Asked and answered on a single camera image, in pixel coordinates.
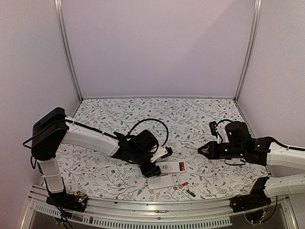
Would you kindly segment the purple AA battery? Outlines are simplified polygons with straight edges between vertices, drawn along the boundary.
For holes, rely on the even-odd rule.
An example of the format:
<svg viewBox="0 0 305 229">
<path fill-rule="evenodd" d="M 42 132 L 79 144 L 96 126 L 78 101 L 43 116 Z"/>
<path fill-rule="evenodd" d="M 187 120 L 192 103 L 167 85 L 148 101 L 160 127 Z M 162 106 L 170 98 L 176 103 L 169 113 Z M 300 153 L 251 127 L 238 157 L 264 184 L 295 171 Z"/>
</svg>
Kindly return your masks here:
<svg viewBox="0 0 305 229">
<path fill-rule="evenodd" d="M 191 195 L 192 197 L 196 197 L 196 195 L 193 193 L 193 192 L 191 192 L 190 190 L 186 190 L 187 191 L 187 193 L 189 194 L 189 195 Z"/>
</svg>

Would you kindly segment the red gold AA battery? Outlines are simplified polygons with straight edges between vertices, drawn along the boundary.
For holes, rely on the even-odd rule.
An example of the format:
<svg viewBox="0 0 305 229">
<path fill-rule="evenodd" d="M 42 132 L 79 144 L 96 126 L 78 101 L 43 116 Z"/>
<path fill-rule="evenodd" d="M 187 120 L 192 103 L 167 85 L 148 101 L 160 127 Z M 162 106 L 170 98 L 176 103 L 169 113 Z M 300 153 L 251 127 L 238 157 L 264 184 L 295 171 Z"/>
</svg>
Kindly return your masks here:
<svg viewBox="0 0 305 229">
<path fill-rule="evenodd" d="M 167 210 L 156 210 L 155 213 L 168 213 Z"/>
</svg>

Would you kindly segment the white battery cover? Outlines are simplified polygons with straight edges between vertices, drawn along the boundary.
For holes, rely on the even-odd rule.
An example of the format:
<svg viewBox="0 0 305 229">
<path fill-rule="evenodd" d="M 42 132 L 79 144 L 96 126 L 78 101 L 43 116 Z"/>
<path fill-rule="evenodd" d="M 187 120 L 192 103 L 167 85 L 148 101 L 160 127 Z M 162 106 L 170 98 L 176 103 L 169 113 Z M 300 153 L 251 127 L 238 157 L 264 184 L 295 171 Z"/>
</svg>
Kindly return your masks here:
<svg viewBox="0 0 305 229">
<path fill-rule="evenodd" d="M 140 177 L 136 182 L 136 186 L 142 188 L 145 186 L 145 183 L 146 183 L 146 179 L 143 177 Z"/>
</svg>

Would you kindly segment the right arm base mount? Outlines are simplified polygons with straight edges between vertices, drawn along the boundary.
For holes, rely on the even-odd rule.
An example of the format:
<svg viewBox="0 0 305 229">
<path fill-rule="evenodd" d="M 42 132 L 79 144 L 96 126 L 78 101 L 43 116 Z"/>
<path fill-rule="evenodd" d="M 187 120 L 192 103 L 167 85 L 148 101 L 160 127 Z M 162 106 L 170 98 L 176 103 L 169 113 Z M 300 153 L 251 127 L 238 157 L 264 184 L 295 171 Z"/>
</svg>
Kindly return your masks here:
<svg viewBox="0 0 305 229">
<path fill-rule="evenodd" d="M 247 213 L 245 218 L 251 224 L 259 224 L 264 221 L 267 221 L 271 216 L 267 217 L 268 209 L 271 205 L 271 198 L 267 197 L 264 188 L 266 182 L 270 177 L 261 177 L 258 178 L 252 187 L 251 191 L 247 195 L 236 195 L 230 199 L 230 207 L 233 210 L 233 213 L 243 212 L 247 210 L 252 210 L 255 208 L 266 207 L 265 210 L 260 209 L 257 212 Z"/>
</svg>

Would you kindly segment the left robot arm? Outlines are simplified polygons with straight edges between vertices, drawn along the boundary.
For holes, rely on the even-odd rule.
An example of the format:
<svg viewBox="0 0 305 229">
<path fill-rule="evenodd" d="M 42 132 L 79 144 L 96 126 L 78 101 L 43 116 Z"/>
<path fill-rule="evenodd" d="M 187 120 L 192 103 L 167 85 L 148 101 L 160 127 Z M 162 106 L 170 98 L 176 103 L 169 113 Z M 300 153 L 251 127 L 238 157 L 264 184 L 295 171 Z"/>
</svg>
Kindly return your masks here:
<svg viewBox="0 0 305 229">
<path fill-rule="evenodd" d="M 65 185 L 56 159 L 60 145 L 74 145 L 95 150 L 108 157 L 136 164 L 145 177 L 160 174 L 155 164 L 167 154 L 155 136 L 148 130 L 137 135 L 113 135 L 75 122 L 57 107 L 40 119 L 32 129 L 32 137 L 23 142 L 31 150 L 32 157 L 42 170 L 47 190 L 60 207 L 67 207 L 71 197 L 65 192 Z"/>
</svg>

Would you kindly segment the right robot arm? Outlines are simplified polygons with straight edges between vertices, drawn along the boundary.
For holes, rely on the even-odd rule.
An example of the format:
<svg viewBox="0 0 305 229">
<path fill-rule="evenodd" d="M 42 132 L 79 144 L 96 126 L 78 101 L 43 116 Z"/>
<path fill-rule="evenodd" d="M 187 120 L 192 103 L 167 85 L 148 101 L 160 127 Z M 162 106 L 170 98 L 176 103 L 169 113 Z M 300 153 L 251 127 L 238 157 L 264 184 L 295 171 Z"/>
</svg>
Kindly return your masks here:
<svg viewBox="0 0 305 229">
<path fill-rule="evenodd" d="M 252 138 L 246 123 L 229 121 L 225 126 L 228 141 L 217 131 L 217 122 L 209 124 L 217 141 L 210 141 L 198 148 L 198 153 L 209 160 L 231 160 L 238 158 L 249 164 L 261 166 L 284 166 L 300 170 L 305 168 L 305 150 L 301 147 L 288 146 L 273 137 Z M 258 207 L 265 198 L 280 195 L 304 193 L 305 175 L 286 177 L 261 177 L 257 179 L 246 203 L 250 208 Z"/>
</svg>

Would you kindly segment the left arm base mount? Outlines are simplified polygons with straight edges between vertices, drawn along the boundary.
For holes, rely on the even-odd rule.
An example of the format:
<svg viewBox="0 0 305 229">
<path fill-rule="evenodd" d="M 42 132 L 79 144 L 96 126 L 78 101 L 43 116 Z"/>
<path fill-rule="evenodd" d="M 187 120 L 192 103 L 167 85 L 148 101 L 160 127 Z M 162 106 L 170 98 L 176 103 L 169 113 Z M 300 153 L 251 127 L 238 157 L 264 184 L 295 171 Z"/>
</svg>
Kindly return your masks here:
<svg viewBox="0 0 305 229">
<path fill-rule="evenodd" d="M 85 212 L 88 202 L 86 194 L 77 191 L 76 194 L 67 193 L 63 190 L 59 193 L 48 192 L 46 203 L 58 208 L 68 209 L 77 212 Z"/>
</svg>

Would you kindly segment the white remote with buttons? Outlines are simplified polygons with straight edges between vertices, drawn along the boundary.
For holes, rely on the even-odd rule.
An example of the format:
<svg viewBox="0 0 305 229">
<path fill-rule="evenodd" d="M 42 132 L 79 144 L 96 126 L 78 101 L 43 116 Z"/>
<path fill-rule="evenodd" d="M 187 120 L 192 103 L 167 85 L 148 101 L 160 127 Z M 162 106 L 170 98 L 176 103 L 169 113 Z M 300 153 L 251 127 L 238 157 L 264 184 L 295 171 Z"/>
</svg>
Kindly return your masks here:
<svg viewBox="0 0 305 229">
<path fill-rule="evenodd" d="M 167 161 L 167 162 L 159 162 L 156 163 L 163 174 L 171 174 L 171 173 L 182 173 L 185 171 L 179 171 L 179 162 Z"/>
</svg>

